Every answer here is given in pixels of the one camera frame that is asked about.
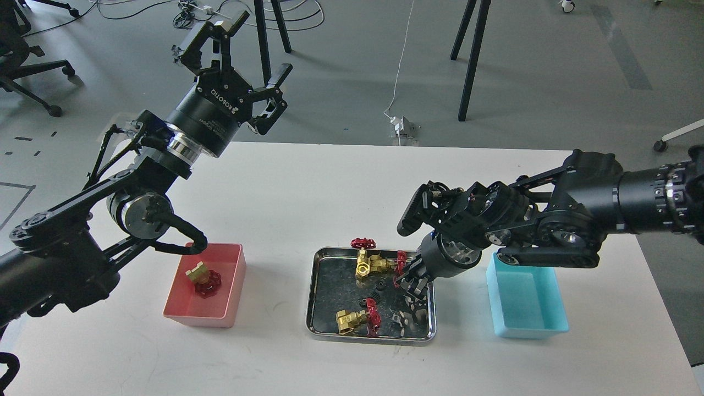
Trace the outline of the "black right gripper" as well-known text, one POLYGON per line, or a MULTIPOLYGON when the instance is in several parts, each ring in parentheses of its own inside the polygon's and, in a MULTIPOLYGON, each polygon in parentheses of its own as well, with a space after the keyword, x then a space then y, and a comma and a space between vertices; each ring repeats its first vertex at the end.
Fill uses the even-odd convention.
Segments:
POLYGON ((398 260, 394 286, 405 289, 414 300, 425 300, 431 280, 457 276, 477 266, 481 258, 482 250, 473 250, 458 241, 445 241, 443 235, 433 232, 424 237, 414 258, 398 260))

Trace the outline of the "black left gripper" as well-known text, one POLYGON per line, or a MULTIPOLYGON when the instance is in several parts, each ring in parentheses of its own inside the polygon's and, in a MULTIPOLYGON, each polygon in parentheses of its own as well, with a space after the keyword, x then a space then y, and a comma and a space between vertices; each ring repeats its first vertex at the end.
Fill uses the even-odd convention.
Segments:
POLYGON ((241 123, 246 121, 254 133, 264 136, 288 108, 281 84, 293 70, 290 63, 282 63, 266 86, 254 90, 232 67, 230 40, 248 18, 249 12, 242 11, 233 23, 197 23, 181 45, 172 47, 174 63, 191 70, 196 77, 189 92, 166 118, 166 124, 215 158, 229 145, 241 123), (219 59, 205 67, 201 60, 203 47, 209 40, 213 42, 213 54, 219 55, 219 59), (244 95, 246 104, 239 101, 244 95), (259 101, 264 101, 266 108, 252 116, 253 105, 249 103, 259 101))

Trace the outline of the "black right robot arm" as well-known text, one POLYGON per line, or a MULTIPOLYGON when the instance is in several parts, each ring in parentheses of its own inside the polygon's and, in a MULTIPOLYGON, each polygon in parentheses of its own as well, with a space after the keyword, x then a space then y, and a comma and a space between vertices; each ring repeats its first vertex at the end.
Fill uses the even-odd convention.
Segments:
POLYGON ((511 266, 594 268, 607 235, 672 232, 702 242, 702 145, 689 160, 626 172, 609 153, 574 150, 563 165, 506 185, 422 184, 397 231, 432 226, 397 285, 423 299, 430 283, 475 267, 498 246, 511 266))

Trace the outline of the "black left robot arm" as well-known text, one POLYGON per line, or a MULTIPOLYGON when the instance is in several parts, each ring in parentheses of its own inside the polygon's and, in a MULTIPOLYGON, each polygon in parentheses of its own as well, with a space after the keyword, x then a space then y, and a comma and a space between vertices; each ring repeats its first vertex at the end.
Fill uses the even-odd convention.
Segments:
POLYGON ((137 155, 127 169, 106 179, 94 170, 80 193, 13 228, 15 250, 2 255, 2 327, 58 304, 76 312, 107 299, 120 269, 147 248, 204 251, 206 236, 174 213, 168 189, 190 176, 202 153, 218 158, 241 126, 267 134, 288 106, 280 86, 292 66, 272 74, 265 27, 257 29, 265 85, 254 88, 232 67, 230 40, 248 17, 243 11, 234 22, 191 30, 176 60, 194 84, 166 120, 138 116, 129 145, 137 155))

